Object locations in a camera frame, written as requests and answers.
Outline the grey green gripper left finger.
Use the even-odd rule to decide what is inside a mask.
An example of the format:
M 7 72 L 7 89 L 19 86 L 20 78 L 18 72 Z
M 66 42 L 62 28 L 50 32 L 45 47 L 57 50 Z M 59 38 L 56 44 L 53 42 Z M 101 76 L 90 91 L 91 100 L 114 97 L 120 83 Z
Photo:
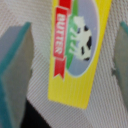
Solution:
M 20 128 L 33 58 L 31 24 L 10 26 L 0 37 L 0 128 Z

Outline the grey green gripper right finger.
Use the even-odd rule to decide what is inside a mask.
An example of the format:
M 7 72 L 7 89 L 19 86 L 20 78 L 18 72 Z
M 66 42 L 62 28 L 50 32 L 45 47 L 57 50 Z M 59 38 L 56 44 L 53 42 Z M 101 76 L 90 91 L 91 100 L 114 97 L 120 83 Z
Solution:
M 128 25 L 121 22 L 114 51 L 115 75 L 122 93 L 123 101 L 128 109 Z

